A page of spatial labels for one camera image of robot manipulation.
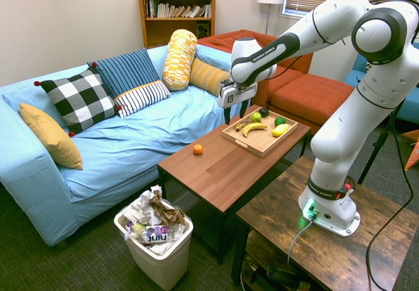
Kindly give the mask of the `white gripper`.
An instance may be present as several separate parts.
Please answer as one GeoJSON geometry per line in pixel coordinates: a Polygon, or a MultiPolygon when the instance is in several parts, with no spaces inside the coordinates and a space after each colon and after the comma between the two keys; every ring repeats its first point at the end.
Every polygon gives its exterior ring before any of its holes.
{"type": "Polygon", "coordinates": [[[220,83],[220,92],[218,97],[218,104],[223,109],[225,124],[230,124],[231,106],[241,103],[240,118],[243,118],[247,106],[248,99],[251,99],[257,93],[257,83],[253,83],[245,88],[239,88],[238,84],[229,80],[224,80],[220,83]]]}

